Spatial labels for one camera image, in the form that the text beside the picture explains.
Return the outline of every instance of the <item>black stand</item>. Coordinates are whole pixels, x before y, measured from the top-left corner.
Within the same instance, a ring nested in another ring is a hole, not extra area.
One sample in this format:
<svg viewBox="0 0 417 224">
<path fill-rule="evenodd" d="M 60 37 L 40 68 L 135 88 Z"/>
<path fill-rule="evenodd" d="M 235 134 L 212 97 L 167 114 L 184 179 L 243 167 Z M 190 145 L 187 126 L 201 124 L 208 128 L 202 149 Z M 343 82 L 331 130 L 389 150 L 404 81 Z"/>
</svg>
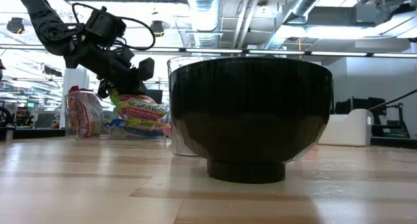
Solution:
<svg viewBox="0 0 417 224">
<path fill-rule="evenodd" d="M 207 160 L 207 174 L 228 182 L 266 184 L 285 178 L 284 163 L 227 163 Z"/>
</svg>

